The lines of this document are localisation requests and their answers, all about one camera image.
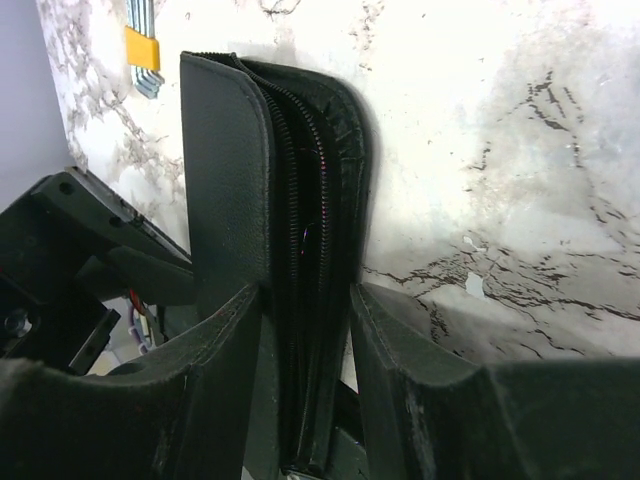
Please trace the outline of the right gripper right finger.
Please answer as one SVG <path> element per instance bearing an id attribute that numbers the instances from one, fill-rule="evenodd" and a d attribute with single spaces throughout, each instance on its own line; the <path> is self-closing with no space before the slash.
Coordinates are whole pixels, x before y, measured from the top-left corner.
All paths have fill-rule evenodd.
<path id="1" fill-rule="evenodd" d="M 415 302 L 350 291 L 351 336 L 374 479 L 635 479 L 639 363 L 474 364 L 435 344 Z"/>

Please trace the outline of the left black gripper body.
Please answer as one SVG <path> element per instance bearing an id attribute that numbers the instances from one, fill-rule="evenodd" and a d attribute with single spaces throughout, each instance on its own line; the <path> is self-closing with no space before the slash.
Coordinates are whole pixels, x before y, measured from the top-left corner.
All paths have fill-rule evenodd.
<path id="1" fill-rule="evenodd" d="M 1 214 L 1 357 L 86 374 L 120 315 L 117 297 L 195 301 L 184 249 L 92 174 L 37 181 Z"/>

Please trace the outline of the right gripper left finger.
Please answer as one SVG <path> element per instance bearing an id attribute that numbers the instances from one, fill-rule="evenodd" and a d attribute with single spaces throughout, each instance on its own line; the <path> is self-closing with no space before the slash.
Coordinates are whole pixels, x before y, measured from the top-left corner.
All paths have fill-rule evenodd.
<path id="1" fill-rule="evenodd" d="M 260 291 L 105 376 L 1 364 L 5 479 L 237 479 L 260 339 Z"/>

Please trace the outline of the yellow grey hair clips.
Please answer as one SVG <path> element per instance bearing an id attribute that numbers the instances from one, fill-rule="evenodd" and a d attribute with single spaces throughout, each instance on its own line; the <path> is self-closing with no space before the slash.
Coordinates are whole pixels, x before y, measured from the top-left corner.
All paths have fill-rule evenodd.
<path id="1" fill-rule="evenodd" d="M 152 0 L 126 0 L 124 28 L 126 59 L 135 89 L 147 99 L 156 99 L 164 79 L 160 75 L 160 47 L 155 38 Z"/>

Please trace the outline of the black fabric tool case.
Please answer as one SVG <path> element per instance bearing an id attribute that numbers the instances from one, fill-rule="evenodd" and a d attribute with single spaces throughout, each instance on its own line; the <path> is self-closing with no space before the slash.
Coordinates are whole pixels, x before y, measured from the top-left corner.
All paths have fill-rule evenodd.
<path id="1" fill-rule="evenodd" d="M 373 163 L 342 81 L 234 53 L 180 56 L 196 305 L 257 284 L 270 340 L 256 372 L 246 466 L 322 478 Z"/>

